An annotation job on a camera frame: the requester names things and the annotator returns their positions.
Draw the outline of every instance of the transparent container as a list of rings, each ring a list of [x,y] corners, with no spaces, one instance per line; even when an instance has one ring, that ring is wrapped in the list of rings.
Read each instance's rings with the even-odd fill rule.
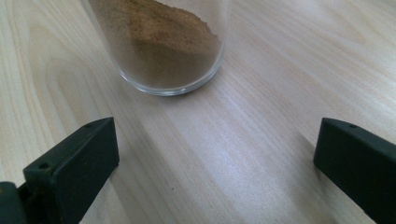
[[[141,91],[192,91],[219,68],[231,0],[80,1],[122,77]]]

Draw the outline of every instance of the brown powder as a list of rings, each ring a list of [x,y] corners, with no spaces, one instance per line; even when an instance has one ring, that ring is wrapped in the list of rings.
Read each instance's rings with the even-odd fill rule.
[[[146,87],[188,85],[218,56],[218,38],[189,11],[154,0],[89,2],[122,72]]]

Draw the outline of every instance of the ground spice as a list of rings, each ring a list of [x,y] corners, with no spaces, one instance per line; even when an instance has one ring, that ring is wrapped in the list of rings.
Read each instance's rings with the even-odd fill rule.
[[[189,11],[154,0],[89,2],[120,69],[146,87],[188,85],[219,54],[219,39]]]

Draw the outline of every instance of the wooden table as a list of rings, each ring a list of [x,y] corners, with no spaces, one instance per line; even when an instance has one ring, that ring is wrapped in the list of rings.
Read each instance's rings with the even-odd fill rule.
[[[157,97],[117,74],[78,0],[0,1],[0,179],[114,117],[120,166],[81,223],[373,223],[312,159],[323,117],[396,143],[396,2],[234,1],[232,17],[215,77]]]

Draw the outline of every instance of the tabletop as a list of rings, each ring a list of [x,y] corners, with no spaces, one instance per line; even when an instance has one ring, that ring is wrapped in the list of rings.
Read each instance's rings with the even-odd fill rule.
[[[374,223],[312,160],[322,118],[396,143],[395,13],[235,0],[216,75],[159,97],[118,75],[78,0],[0,1],[0,180],[114,117],[120,166],[81,223]]]

